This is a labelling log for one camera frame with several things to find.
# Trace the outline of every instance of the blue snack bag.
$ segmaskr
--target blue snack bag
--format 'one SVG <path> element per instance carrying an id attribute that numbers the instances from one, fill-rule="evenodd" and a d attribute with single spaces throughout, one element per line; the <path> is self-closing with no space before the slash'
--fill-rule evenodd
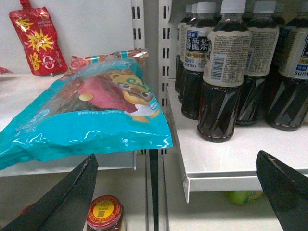
<path id="1" fill-rule="evenodd" d="M 71 67 L 0 133 L 0 170 L 33 159 L 172 147 L 143 82 L 146 50 L 73 57 Z"/>

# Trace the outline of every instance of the bottle label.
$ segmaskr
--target bottle label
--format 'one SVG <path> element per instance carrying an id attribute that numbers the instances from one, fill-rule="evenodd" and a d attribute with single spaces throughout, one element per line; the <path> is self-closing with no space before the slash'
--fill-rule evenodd
<path id="1" fill-rule="evenodd" d="M 276 50 L 273 56 L 272 63 L 276 66 L 279 66 L 282 62 L 282 54 L 285 42 L 287 41 L 288 35 L 291 31 L 291 26 L 285 26 L 279 30 L 279 36 L 277 40 Z"/>
<path id="2" fill-rule="evenodd" d="M 213 27 L 190 27 L 187 30 L 184 61 L 186 70 L 203 72 L 210 43 L 207 35 L 213 29 Z"/>
<path id="3" fill-rule="evenodd" d="M 266 76 L 270 71 L 279 29 L 250 27 L 251 43 L 246 63 L 245 75 Z"/>
<path id="4" fill-rule="evenodd" d="M 192 18 L 189 23 L 191 24 L 192 21 L 194 21 L 196 18 Z M 189 28 L 189 25 L 187 25 L 187 23 L 184 23 L 182 25 L 182 28 L 181 28 L 181 61 L 184 62 L 184 54 L 185 54 L 185 43 L 186 43 L 186 33 L 187 33 L 187 29 Z"/>
<path id="5" fill-rule="evenodd" d="M 244 81 L 251 31 L 211 31 L 203 80 L 220 87 L 237 87 Z"/>
<path id="6" fill-rule="evenodd" d="M 177 31 L 177 55 L 181 55 L 181 35 L 182 35 L 182 26 L 185 25 L 185 23 L 179 23 L 178 24 L 178 31 Z"/>
<path id="7" fill-rule="evenodd" d="M 279 73 L 291 78 L 308 79 L 307 67 L 308 29 L 294 28 L 285 43 Z"/>

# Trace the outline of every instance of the red jar lid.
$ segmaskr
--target red jar lid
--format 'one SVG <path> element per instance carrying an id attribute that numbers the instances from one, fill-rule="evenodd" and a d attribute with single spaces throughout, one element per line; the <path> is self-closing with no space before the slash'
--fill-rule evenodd
<path id="1" fill-rule="evenodd" d="M 31 208 L 34 204 L 28 205 L 26 208 L 23 209 L 23 211 L 20 212 L 19 216 L 22 215 L 24 212 L 26 212 L 29 208 Z"/>
<path id="2" fill-rule="evenodd" d="M 106 230 L 114 226 L 122 215 L 120 201 L 111 195 L 104 195 L 92 201 L 87 223 L 94 230 Z"/>

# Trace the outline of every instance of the plastic bag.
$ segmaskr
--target plastic bag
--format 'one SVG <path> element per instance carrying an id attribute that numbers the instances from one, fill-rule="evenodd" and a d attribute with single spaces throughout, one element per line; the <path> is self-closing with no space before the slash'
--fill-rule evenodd
<path id="1" fill-rule="evenodd" d="M 147 51 L 73 57 L 71 68 L 0 133 L 0 169 L 29 160 L 172 147 L 142 80 Z"/>
<path id="2" fill-rule="evenodd" d="M 32 8 L 28 0 L 20 0 L 22 10 L 9 17 L 24 47 L 32 74 L 49 75 L 67 71 L 67 65 L 57 44 L 58 34 L 46 9 Z"/>

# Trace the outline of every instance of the white bottle cap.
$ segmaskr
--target white bottle cap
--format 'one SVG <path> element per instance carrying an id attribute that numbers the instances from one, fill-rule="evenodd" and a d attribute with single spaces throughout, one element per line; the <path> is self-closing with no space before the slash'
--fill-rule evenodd
<path id="1" fill-rule="evenodd" d="M 308 1 L 300 3 L 297 12 L 308 12 Z"/>
<path id="2" fill-rule="evenodd" d="M 253 13 L 274 13 L 275 7 L 276 1 L 257 1 Z"/>
<path id="3" fill-rule="evenodd" d="M 215 13 L 215 2 L 199 2 L 197 7 L 197 13 Z"/>
<path id="4" fill-rule="evenodd" d="M 220 13 L 245 13 L 246 0 L 224 0 Z"/>
<path id="5" fill-rule="evenodd" d="M 284 3 L 277 3 L 276 4 L 275 12 L 282 13 L 283 9 L 284 9 Z"/>
<path id="6" fill-rule="evenodd" d="M 197 13 L 197 6 L 198 6 L 198 3 L 195 3 L 192 5 L 192 13 Z"/>
<path id="7" fill-rule="evenodd" d="M 187 4 L 187 5 L 186 5 L 185 12 L 186 12 L 186 13 L 192 12 L 192 5 L 191 5 L 191 4 Z"/>

